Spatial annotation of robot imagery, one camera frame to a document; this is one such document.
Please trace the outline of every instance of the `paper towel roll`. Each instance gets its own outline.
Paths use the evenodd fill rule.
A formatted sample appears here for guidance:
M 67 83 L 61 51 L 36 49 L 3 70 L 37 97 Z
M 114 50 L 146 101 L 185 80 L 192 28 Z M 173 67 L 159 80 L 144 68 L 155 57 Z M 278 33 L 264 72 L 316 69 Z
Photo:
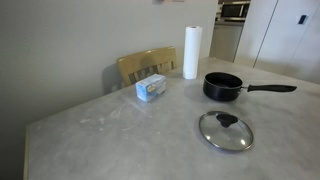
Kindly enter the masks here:
M 186 27 L 183 60 L 183 78 L 185 79 L 197 78 L 201 35 L 202 27 Z

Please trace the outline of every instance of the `butter box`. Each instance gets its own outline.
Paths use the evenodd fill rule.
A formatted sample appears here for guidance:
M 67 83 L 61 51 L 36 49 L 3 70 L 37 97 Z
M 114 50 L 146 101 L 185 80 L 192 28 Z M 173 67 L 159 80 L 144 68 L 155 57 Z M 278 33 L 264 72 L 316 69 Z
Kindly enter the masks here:
M 154 74 L 136 83 L 137 96 L 149 102 L 166 89 L 166 77 Z

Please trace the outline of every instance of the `saucepan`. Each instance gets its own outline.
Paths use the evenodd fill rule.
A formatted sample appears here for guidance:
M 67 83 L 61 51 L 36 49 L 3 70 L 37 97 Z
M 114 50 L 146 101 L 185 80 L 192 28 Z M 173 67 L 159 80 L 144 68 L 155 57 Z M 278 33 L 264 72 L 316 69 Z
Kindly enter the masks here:
M 237 99 L 242 89 L 247 89 L 247 92 L 292 92 L 297 89 L 297 87 L 288 85 L 249 85 L 248 87 L 243 87 L 242 80 L 240 78 L 223 72 L 213 72 L 207 74 L 203 84 L 203 92 L 205 95 L 213 100 L 223 102 Z

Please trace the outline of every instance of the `countertop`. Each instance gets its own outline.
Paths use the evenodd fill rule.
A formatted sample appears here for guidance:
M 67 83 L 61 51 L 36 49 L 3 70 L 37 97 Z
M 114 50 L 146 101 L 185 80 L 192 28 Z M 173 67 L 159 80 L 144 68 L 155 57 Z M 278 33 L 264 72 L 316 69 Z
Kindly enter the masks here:
M 223 20 L 218 20 L 215 21 L 215 25 L 226 25 L 226 26 L 244 26 L 244 22 L 239 22 L 239 21 L 223 21 Z
M 291 93 L 246 92 L 221 103 L 202 92 L 205 74 L 237 75 L 244 85 L 287 84 Z M 213 58 L 198 78 L 166 74 L 166 92 L 145 103 L 134 86 L 29 125 L 29 180 L 237 179 L 318 180 L 320 86 Z M 219 150 L 199 133 L 202 114 L 231 113 L 254 134 L 242 152 Z

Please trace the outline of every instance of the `wooden chair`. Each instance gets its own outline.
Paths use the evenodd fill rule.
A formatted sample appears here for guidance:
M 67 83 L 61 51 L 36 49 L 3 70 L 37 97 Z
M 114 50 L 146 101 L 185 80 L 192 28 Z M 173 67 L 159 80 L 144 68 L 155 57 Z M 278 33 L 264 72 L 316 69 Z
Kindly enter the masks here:
M 125 86 L 130 86 L 153 74 L 163 74 L 177 68 L 173 46 L 131 54 L 117 60 Z

